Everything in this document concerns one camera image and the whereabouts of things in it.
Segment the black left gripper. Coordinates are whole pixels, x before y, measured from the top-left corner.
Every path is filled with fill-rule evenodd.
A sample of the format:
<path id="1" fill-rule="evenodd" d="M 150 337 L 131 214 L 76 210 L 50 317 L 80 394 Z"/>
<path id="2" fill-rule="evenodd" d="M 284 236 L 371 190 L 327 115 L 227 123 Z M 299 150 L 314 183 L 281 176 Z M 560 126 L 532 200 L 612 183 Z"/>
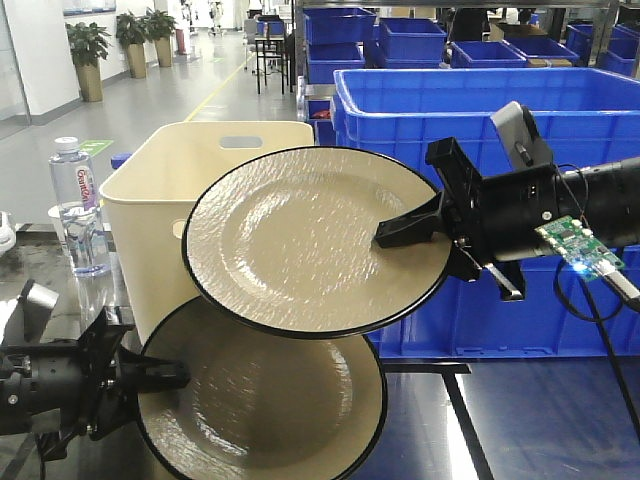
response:
<path id="1" fill-rule="evenodd" d="M 124 348 L 123 337 L 133 328 L 119 307 L 105 306 L 78 340 L 83 374 L 79 432 L 93 441 L 134 420 L 131 391 L 182 389 L 191 380 L 189 368 L 181 361 L 149 357 Z"/>

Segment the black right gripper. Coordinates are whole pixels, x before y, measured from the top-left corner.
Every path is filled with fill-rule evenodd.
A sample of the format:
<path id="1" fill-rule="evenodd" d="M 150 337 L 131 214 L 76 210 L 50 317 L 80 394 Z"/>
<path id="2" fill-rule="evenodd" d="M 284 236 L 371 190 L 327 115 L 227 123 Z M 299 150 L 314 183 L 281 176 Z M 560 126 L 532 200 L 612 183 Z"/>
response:
<path id="1" fill-rule="evenodd" d="M 483 177 L 453 137 L 428 145 L 426 163 L 443 184 L 443 191 L 426 203 L 378 224 L 374 241 L 383 249 L 432 240 L 435 233 L 453 242 L 446 273 L 475 282 L 482 271 L 494 278 L 503 301 L 525 298 L 526 282 L 517 261 L 500 262 L 489 248 L 481 211 Z"/>

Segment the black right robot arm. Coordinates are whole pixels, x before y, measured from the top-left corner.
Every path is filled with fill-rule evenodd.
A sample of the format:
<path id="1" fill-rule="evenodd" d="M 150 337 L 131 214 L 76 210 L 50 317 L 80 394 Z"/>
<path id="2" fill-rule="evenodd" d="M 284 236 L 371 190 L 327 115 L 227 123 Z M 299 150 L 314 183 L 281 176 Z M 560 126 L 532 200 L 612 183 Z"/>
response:
<path id="1" fill-rule="evenodd" d="M 484 177 L 453 137 L 432 142 L 426 161 L 444 187 L 427 203 L 379 224 L 382 248 L 428 242 L 445 234 L 454 249 L 445 273 L 475 281 L 494 276 L 504 301 L 523 299 L 522 259 L 548 256 L 537 228 L 564 216 L 581 219 L 608 247 L 639 241 L 636 158 L 561 172 L 554 163 Z"/>

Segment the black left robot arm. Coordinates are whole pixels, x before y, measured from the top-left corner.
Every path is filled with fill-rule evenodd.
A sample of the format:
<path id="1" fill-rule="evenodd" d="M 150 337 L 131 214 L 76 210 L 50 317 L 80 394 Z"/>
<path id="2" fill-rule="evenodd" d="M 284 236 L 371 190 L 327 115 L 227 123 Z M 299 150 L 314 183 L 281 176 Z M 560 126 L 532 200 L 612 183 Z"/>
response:
<path id="1" fill-rule="evenodd" d="M 132 328 L 105 307 L 76 340 L 2 347 L 1 433 L 32 433 L 42 461 L 61 460 L 73 439 L 101 440 L 135 421 L 140 394 L 186 387 L 183 362 L 123 346 Z"/>

